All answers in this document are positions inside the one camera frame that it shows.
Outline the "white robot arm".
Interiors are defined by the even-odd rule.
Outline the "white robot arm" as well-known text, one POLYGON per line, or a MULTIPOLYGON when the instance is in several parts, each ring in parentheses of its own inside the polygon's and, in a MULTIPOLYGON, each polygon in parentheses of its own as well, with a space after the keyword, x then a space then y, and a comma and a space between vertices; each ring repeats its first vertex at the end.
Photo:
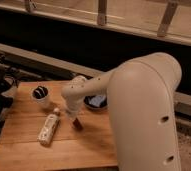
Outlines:
POLYGON ((174 110, 181 77, 179 62, 156 52, 89 80, 78 76, 62 97, 74 118, 86 96, 107 96, 119 171, 181 171, 174 110))

